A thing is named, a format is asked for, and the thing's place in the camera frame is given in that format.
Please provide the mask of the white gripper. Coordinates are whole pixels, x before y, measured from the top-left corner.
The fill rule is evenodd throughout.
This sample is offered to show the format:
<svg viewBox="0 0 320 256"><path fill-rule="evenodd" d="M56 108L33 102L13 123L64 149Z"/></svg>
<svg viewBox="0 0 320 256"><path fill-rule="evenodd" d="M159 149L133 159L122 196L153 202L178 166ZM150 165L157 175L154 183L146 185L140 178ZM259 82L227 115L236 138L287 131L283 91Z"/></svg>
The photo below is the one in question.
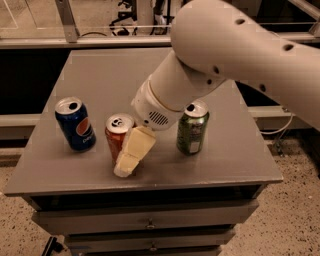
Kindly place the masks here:
<svg viewBox="0 0 320 256"><path fill-rule="evenodd" d="M132 128L125 135L114 167L118 177L130 176L154 146L153 130L169 129L183 115L185 103L179 99L182 90L178 85L175 80L150 75L137 90L131 106L137 124L144 126Z"/></svg>

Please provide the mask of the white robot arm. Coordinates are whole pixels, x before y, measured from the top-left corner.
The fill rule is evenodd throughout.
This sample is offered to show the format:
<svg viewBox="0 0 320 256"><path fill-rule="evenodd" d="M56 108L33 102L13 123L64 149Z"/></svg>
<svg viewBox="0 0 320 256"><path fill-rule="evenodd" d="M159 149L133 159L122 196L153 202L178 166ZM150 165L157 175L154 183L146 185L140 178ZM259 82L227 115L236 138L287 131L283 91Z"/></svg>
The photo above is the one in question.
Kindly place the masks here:
<svg viewBox="0 0 320 256"><path fill-rule="evenodd" d="M226 80L244 83L320 129L320 50L283 39L223 0L192 0L171 27L172 51L132 100L137 126L127 133L114 173L131 175L194 100Z"/></svg>

